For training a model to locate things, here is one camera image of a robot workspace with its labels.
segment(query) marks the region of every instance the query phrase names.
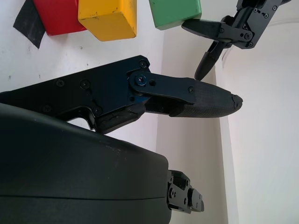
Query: bolt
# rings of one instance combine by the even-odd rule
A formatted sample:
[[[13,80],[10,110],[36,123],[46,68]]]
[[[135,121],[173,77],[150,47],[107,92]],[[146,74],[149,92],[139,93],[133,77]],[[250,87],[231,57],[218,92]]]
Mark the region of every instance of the bolt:
[[[80,83],[82,89],[87,90],[90,87],[90,83],[87,80],[84,80]]]
[[[140,65],[141,68],[146,68],[148,66],[145,60],[141,60],[139,62],[139,65]]]
[[[136,76],[135,83],[136,83],[136,85],[144,86],[146,84],[146,77],[144,75]]]
[[[190,86],[190,87],[188,88],[188,91],[189,91],[189,93],[193,94],[193,93],[194,93],[194,88],[193,88],[193,86]]]
[[[52,111],[52,107],[50,105],[45,105],[43,106],[42,111],[44,113],[50,113]]]
[[[245,34],[244,38],[245,38],[246,40],[249,40],[249,39],[250,39],[250,34]]]
[[[56,86],[58,86],[58,87],[64,87],[64,80],[58,79],[56,81]]]
[[[99,108],[99,107],[95,107],[95,108],[93,108],[93,114],[94,114],[94,116],[96,116],[96,117],[100,116],[100,115],[102,114],[102,109]]]

